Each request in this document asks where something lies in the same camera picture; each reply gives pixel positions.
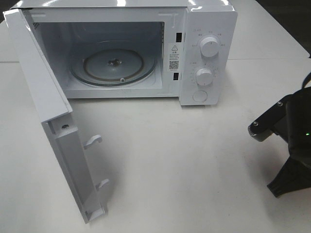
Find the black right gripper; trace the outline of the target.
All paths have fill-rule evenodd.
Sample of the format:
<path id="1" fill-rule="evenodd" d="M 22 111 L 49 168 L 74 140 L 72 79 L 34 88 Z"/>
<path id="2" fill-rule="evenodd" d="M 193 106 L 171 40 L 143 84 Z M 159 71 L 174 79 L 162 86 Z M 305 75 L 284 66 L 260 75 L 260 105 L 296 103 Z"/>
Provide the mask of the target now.
<path id="1" fill-rule="evenodd" d="M 311 187 L 311 88 L 286 95 L 277 102 L 281 117 L 274 134 L 288 143 L 290 157 L 267 185 L 276 197 Z"/>

